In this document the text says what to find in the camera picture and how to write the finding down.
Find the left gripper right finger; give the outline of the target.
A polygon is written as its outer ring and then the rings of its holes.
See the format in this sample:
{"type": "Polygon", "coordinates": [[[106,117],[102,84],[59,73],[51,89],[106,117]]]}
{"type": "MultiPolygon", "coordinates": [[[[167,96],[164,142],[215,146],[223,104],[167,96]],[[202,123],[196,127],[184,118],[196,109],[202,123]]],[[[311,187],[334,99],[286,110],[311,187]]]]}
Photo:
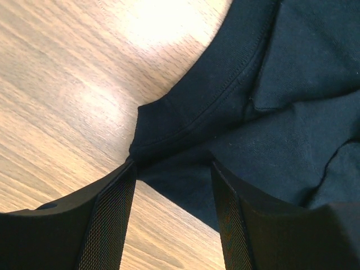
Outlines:
{"type": "Polygon", "coordinates": [[[359,203],[306,209],[211,165],[227,269],[358,269],[359,203]]]}

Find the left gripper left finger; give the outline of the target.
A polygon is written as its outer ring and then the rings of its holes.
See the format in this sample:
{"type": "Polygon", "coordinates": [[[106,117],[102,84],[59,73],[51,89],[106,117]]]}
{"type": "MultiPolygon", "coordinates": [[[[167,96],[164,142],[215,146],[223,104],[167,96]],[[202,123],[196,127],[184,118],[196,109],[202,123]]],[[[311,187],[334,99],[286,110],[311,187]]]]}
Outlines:
{"type": "Polygon", "coordinates": [[[119,269],[135,185],[127,161],[34,210],[1,214],[1,268],[119,269]]]}

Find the black t shirt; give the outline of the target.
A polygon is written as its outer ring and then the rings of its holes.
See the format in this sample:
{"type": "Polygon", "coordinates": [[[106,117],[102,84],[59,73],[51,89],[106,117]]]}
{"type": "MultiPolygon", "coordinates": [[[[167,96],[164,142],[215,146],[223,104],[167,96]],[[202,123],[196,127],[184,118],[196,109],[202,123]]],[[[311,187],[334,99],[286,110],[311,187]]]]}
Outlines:
{"type": "Polygon", "coordinates": [[[233,1],[194,66],[138,109],[129,153],[212,228],[212,158],[288,203],[358,201],[359,2],[233,1]]]}

